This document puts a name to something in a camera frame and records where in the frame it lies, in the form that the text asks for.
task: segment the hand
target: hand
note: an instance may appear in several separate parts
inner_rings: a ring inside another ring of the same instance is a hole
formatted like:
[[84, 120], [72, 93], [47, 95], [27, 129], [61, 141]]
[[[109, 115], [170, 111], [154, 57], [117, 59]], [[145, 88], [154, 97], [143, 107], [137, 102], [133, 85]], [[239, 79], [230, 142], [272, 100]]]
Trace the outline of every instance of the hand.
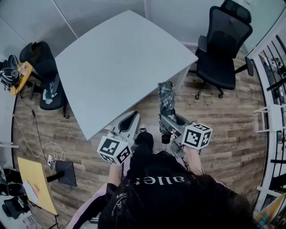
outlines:
[[183, 152], [184, 153], [199, 153], [199, 151], [197, 149], [189, 147], [187, 145], [183, 146]]

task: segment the white table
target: white table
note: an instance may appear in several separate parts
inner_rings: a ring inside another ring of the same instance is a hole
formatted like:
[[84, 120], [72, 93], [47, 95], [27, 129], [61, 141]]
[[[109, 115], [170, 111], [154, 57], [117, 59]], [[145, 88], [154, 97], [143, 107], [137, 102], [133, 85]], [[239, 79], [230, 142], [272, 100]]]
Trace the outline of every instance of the white table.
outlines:
[[71, 109], [86, 139], [177, 73], [176, 90], [197, 57], [132, 11], [93, 28], [56, 58]]

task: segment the desk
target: desk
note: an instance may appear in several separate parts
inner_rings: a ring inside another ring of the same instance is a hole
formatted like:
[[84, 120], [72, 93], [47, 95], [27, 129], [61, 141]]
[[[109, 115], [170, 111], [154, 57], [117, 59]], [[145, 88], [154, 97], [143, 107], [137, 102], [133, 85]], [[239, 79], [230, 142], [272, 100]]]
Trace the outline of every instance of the desk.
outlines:
[[26, 69], [27, 72], [26, 72], [25, 75], [23, 75], [21, 77], [18, 88], [16, 89], [15, 87], [12, 87], [10, 89], [11, 95], [17, 95], [23, 89], [23, 87], [25, 86], [26, 82], [28, 81], [28, 78], [30, 77], [30, 75], [32, 73], [33, 66], [30, 65], [27, 61], [22, 63], [22, 64], [20, 64], [20, 66], [22, 66], [24, 64], [27, 66], [27, 69]]
[[55, 61], [71, 109], [90, 139], [177, 73], [178, 91], [197, 57], [152, 22], [125, 11], [81, 36]]
[[38, 196], [39, 202], [36, 203], [39, 207], [48, 212], [57, 215], [46, 179], [46, 174], [41, 163], [18, 157], [19, 170], [22, 181], [28, 181], [30, 186], [36, 186], [40, 191]]

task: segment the wooden floor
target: wooden floor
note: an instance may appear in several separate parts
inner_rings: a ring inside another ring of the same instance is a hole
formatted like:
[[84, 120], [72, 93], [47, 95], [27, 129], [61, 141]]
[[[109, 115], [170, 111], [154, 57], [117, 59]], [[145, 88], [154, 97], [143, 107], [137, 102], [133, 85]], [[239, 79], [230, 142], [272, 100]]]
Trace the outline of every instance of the wooden floor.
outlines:
[[[235, 67], [243, 64], [244, 58], [239, 54], [235, 59]], [[224, 98], [218, 98], [219, 92], [215, 87], [207, 86], [200, 100], [195, 100], [201, 83], [196, 76], [187, 76], [184, 88], [175, 96], [176, 112], [190, 121], [204, 123], [213, 128], [211, 142], [201, 155], [205, 173], [225, 182], [231, 189], [246, 195], [249, 201], [253, 202], [257, 196], [256, 186], [260, 185], [262, 180], [267, 145], [266, 134], [254, 133], [253, 111], [264, 106], [259, 80], [256, 75], [250, 77], [244, 71], [236, 77], [236, 89], [225, 90]], [[62, 110], [41, 110], [38, 106], [39, 95], [29, 100], [28, 89], [25, 89], [23, 95], [24, 101], [35, 110], [42, 144], [56, 142], [64, 149], [66, 160], [75, 163], [76, 188], [58, 184], [57, 181], [52, 182], [50, 187], [59, 213], [59, 223], [65, 225], [76, 210], [107, 180], [109, 164], [102, 161], [96, 153], [100, 138], [106, 131], [87, 141], [70, 108], [67, 112], [71, 117], [65, 119], [62, 117]], [[141, 122], [145, 123], [148, 131], [153, 134], [154, 150], [164, 149], [165, 145], [160, 142], [157, 92], [147, 96], [135, 105], [133, 110], [140, 112]], [[20, 100], [17, 101], [15, 117], [31, 149], [38, 155], [41, 147], [36, 122], [30, 108]], [[46, 164], [43, 155], [39, 158], [32, 155], [16, 122], [14, 143], [20, 146], [14, 154], [17, 168], [17, 156]], [[47, 157], [52, 152], [51, 145], [44, 149]], [[32, 212], [43, 228], [54, 224], [52, 214], [38, 208], [33, 208]]]

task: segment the person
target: person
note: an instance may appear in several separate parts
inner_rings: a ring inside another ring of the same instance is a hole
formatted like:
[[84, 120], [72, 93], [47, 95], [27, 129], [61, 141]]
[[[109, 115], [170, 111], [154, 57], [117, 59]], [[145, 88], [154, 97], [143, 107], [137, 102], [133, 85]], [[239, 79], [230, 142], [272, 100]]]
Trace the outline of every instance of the person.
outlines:
[[153, 153], [154, 140], [140, 126], [130, 169], [111, 165], [114, 194], [103, 208], [99, 229], [257, 228], [248, 201], [204, 174], [198, 151], [184, 147], [189, 171], [174, 156]]

